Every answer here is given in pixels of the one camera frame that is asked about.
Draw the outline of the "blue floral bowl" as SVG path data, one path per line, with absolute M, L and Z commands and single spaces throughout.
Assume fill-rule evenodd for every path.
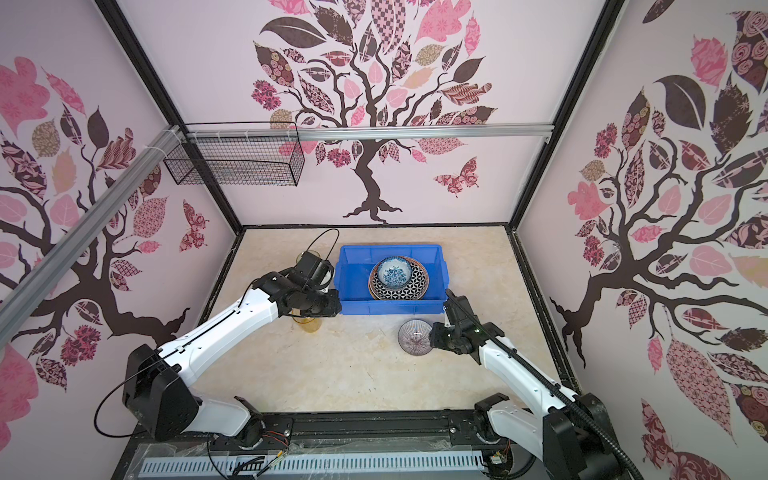
M 376 278 L 386 288 L 398 290 L 412 278 L 413 269 L 407 259 L 391 256 L 383 259 L 376 269 Z

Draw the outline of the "black geometric orange-rimmed plate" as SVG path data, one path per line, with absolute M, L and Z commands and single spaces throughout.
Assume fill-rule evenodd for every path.
M 369 293 L 374 299 L 411 301 L 421 300 L 425 296 L 429 287 L 429 275 L 426 268 L 412 258 L 404 258 L 410 263 L 413 269 L 413 275 L 411 280 L 403 288 L 398 290 L 392 290 L 383 286 L 376 278 L 376 269 L 380 262 L 374 266 L 368 280 Z

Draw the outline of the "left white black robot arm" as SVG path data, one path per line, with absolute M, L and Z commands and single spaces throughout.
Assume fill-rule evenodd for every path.
M 329 260 L 305 251 L 296 265 L 253 280 L 237 301 L 189 333 L 133 350 L 117 390 L 141 431 L 157 442 L 207 433 L 241 449 L 258 446 L 267 430 L 262 413 L 240 396 L 218 399 L 193 386 L 225 353 L 282 316 L 340 314 L 339 293 L 330 286 L 333 275 Z

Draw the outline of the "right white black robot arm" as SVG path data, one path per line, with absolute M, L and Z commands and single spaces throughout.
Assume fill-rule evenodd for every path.
M 446 321 L 429 334 L 434 349 L 469 355 L 499 377 L 524 403 L 506 399 L 479 408 L 481 437 L 512 441 L 542 462 L 551 479 L 641 479 L 620 446 L 607 407 L 579 394 L 531 363 L 494 323 L 482 323 L 467 297 L 445 291 Z

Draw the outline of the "purple striped bowl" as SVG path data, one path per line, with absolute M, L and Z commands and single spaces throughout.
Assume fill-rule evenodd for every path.
M 398 330 L 398 344 L 409 355 L 427 355 L 433 349 L 430 342 L 431 331 L 431 324 L 424 320 L 408 320 Z

